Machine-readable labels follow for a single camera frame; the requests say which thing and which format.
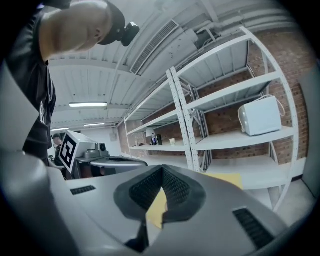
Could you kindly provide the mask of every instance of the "air vent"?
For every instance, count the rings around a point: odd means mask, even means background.
[[[170,20],[160,31],[150,40],[150,42],[144,47],[142,53],[136,59],[130,72],[137,74],[145,62],[149,59],[151,54],[157,49],[157,47],[178,28],[178,24],[173,20]]]
[[[89,192],[89,191],[92,191],[95,189],[96,188],[94,186],[84,186],[84,187],[70,189],[70,191],[71,191],[72,195],[78,195],[78,194]]]
[[[259,250],[269,244],[274,238],[262,224],[246,208],[233,211],[255,247]]]

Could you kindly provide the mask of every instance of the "floor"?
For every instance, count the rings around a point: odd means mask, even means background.
[[[277,195],[270,191],[271,203],[274,206],[277,202]],[[304,184],[302,179],[290,184],[289,190],[279,207],[277,214],[288,225],[291,226],[296,221],[305,217],[313,208],[315,198]],[[160,234],[161,230],[152,223],[147,223],[149,242],[152,245]]]

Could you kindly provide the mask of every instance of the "red brick wall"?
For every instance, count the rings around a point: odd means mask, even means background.
[[[299,122],[299,151],[298,158],[307,156],[308,148],[308,118],[304,97],[301,87],[298,83],[299,77],[306,73],[314,64],[315,58],[309,45],[306,43],[303,35],[297,30],[270,30],[259,32],[255,34],[259,40],[268,48],[271,54],[275,57],[276,61],[282,68],[286,79],[288,80],[291,88],[296,110],[298,113]],[[250,45],[248,64],[252,68],[256,76],[261,76],[265,73],[263,65],[261,51],[254,45]],[[248,72],[243,72],[230,78],[226,78],[222,81],[216,82],[213,85],[209,85],[199,91],[199,96],[202,98],[206,95],[217,92],[226,87],[240,83],[242,81],[250,79],[251,76]],[[287,98],[285,96],[282,85],[278,83],[272,83],[269,86],[269,93],[275,95],[277,99],[283,104],[286,114],[281,118],[282,125],[292,126],[291,113]],[[217,111],[209,112],[205,114],[206,122],[209,130],[209,134],[225,133],[234,130],[241,129],[240,122],[238,120],[238,109],[241,104],[220,109]],[[175,109],[174,105],[171,105],[155,115],[147,118],[144,123],[162,116]],[[199,136],[199,129],[194,123],[195,135]],[[163,140],[170,138],[182,139],[179,123],[167,125],[165,127],[156,130],[158,134],[162,135]],[[125,141],[120,138],[121,149],[125,150]],[[274,141],[274,147],[277,153],[278,161],[280,164],[285,164],[291,161],[292,153],[292,140],[282,139]],[[268,153],[268,143],[241,147],[231,148],[223,150],[213,150],[212,156],[215,159],[233,159],[243,157],[253,157],[266,155]],[[150,155],[172,155],[172,152],[150,151]],[[174,152],[174,155],[183,155],[184,152]]]

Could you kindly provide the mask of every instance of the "black camera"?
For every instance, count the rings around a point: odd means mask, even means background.
[[[139,33],[140,28],[134,22],[130,22],[125,28],[121,38],[121,43],[124,47],[128,47]]]

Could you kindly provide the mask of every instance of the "ceiling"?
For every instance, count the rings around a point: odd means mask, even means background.
[[[107,46],[96,45],[86,52],[51,58],[49,68],[57,96],[52,129],[79,130],[85,124],[96,123],[116,127],[160,85],[167,69],[179,67],[188,58],[214,47],[211,35],[218,41],[234,34],[239,26],[257,31],[295,25],[293,19],[271,0],[111,2],[123,12],[126,23],[133,21],[139,25],[140,32],[129,47],[115,42]],[[157,44],[148,50],[153,41]],[[140,55],[146,54],[147,50],[148,57],[143,59]],[[132,73],[137,60],[143,64],[138,72]],[[107,102],[108,107],[71,109],[71,102]]]

